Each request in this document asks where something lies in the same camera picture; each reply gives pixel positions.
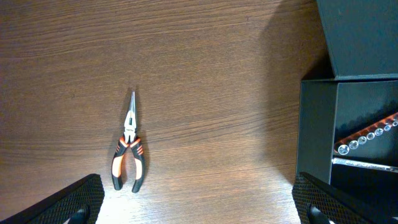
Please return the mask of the silver ratchet wrench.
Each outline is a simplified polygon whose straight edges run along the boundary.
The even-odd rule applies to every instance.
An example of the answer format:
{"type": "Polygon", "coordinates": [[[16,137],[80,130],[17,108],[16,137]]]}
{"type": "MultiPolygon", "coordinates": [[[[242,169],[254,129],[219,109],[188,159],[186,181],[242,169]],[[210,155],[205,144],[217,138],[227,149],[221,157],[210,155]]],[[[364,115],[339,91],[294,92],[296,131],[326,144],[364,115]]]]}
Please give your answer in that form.
{"type": "Polygon", "coordinates": [[[373,164],[373,163],[368,163],[368,162],[361,162],[361,161],[354,161],[350,159],[342,159],[342,158],[333,158],[332,164],[336,165],[343,165],[343,166],[350,166],[350,167],[357,167],[357,168],[363,168],[363,169],[371,169],[371,170],[379,170],[379,171],[384,171],[384,172],[392,172],[392,173],[397,173],[397,167],[394,166],[386,166],[386,165],[380,165],[380,164],[373,164]]]}

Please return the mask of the black open gift box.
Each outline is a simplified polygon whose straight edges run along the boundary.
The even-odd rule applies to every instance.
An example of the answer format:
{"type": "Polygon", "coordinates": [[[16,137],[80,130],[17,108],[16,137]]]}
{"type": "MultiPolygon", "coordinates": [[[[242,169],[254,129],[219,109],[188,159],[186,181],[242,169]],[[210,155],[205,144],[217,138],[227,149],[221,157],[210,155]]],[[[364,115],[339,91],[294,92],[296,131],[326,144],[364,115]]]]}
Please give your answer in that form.
{"type": "Polygon", "coordinates": [[[340,139],[397,113],[397,0],[317,6],[328,53],[301,82],[296,173],[397,219],[397,173],[331,161],[397,167],[397,127],[348,155],[333,150],[340,139]]]}

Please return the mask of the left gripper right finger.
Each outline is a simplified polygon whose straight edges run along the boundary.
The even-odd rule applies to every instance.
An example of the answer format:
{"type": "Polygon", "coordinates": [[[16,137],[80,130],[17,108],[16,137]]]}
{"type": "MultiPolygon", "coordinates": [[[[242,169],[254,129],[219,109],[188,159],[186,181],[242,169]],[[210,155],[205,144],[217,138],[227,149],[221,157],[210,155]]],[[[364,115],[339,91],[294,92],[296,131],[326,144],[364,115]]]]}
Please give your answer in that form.
{"type": "Polygon", "coordinates": [[[307,172],[295,177],[292,196],[301,223],[397,223],[366,203],[307,172]]]}

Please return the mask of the orange black long-nose pliers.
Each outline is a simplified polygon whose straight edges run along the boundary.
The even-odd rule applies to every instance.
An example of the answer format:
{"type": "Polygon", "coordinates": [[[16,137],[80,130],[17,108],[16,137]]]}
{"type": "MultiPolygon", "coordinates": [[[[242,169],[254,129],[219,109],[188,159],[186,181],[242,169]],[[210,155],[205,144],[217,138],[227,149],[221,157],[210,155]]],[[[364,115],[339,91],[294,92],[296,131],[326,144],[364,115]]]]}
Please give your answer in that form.
{"type": "Polygon", "coordinates": [[[122,161],[125,152],[131,149],[136,165],[136,176],[132,187],[133,193],[140,191],[144,182],[146,171],[146,164],[144,158],[144,147],[141,139],[137,135],[137,108],[136,108],[136,93],[131,92],[131,99],[129,107],[124,120],[124,132],[119,138],[116,150],[111,164],[111,177],[115,190],[121,190],[123,187],[122,161]]]}

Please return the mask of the orange socket rail set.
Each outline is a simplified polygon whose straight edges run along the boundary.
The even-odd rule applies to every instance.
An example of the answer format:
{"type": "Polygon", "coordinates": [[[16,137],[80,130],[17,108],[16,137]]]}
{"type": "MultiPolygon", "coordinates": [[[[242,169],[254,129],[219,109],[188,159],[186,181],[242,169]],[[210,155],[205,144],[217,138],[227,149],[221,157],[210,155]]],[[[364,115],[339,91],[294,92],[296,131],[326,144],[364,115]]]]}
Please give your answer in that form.
{"type": "Polygon", "coordinates": [[[335,142],[333,146],[334,153],[345,156],[352,150],[356,150],[359,146],[365,145],[368,141],[389,132],[392,128],[397,127],[397,113],[389,115],[372,125],[356,131],[349,136],[335,142]]]}

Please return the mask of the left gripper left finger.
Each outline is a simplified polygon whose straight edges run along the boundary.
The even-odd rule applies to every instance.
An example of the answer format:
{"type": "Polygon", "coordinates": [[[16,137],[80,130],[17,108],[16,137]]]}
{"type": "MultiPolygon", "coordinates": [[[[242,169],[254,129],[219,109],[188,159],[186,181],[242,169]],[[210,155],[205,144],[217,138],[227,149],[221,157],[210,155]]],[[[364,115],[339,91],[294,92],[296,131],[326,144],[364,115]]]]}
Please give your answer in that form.
{"type": "Polygon", "coordinates": [[[89,174],[2,223],[94,224],[104,200],[98,174],[89,174]]]}

